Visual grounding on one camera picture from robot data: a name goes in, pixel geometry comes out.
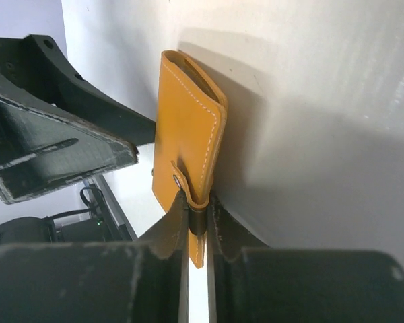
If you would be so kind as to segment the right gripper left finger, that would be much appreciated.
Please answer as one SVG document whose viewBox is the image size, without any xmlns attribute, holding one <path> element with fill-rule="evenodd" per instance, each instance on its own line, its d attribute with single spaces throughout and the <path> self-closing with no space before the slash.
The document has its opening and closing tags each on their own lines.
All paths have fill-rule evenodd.
<svg viewBox="0 0 404 323">
<path fill-rule="evenodd" d="M 0 246 L 0 322 L 186 322 L 184 192 L 137 240 Z"/>
</svg>

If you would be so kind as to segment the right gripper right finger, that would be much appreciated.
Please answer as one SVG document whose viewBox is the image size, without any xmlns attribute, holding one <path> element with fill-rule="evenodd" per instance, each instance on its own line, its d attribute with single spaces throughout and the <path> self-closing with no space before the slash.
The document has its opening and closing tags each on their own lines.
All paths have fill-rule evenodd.
<svg viewBox="0 0 404 323">
<path fill-rule="evenodd" d="M 211 322 L 404 322 L 404 270 L 371 250 L 271 248 L 212 197 Z"/>
</svg>

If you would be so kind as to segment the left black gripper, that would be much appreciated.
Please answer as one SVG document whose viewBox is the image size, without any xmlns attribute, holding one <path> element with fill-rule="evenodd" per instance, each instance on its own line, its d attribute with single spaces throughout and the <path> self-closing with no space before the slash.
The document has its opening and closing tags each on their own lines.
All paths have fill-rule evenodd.
<svg viewBox="0 0 404 323">
<path fill-rule="evenodd" d="M 0 38 L 0 199 L 19 203 L 137 162 L 155 122 L 87 82 L 50 36 Z"/>
</svg>

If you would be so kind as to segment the orange leather card holder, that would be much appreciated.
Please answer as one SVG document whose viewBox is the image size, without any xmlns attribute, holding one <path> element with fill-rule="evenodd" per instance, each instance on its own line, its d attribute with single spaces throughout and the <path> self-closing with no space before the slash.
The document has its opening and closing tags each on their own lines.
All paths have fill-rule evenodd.
<svg viewBox="0 0 404 323">
<path fill-rule="evenodd" d="M 183 190 L 191 211 L 189 257 L 204 265 L 205 211 L 226 127 L 228 100 L 191 56 L 162 52 L 152 190 L 168 211 Z"/>
</svg>

